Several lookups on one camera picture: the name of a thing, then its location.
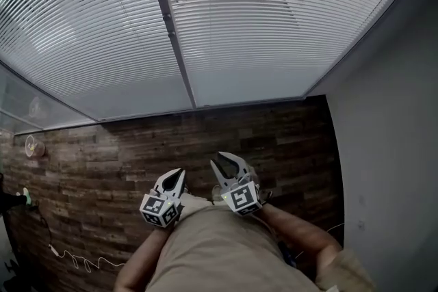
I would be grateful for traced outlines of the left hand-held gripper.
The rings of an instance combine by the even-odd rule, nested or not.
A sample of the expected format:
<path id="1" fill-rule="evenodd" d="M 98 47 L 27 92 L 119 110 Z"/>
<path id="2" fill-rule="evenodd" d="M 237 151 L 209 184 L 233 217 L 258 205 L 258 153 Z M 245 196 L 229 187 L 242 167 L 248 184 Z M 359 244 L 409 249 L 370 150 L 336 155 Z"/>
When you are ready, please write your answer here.
<path id="1" fill-rule="evenodd" d="M 185 189 L 185 170 L 177 168 L 161 175 L 140 205 L 144 220 L 159 228 L 167 228 L 179 219 L 183 210 L 181 194 Z"/>

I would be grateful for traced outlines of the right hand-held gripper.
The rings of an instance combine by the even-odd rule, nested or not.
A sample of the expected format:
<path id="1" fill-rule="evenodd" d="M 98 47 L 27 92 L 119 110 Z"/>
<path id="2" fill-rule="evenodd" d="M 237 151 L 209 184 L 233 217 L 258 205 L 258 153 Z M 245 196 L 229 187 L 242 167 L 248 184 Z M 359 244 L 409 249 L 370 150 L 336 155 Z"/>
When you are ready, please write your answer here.
<path id="1" fill-rule="evenodd" d="M 226 163 L 233 172 L 224 167 Z M 259 179 L 243 158 L 219 151 L 218 161 L 211 159 L 210 166 L 222 188 L 220 196 L 234 214 L 245 216 L 262 208 Z"/>

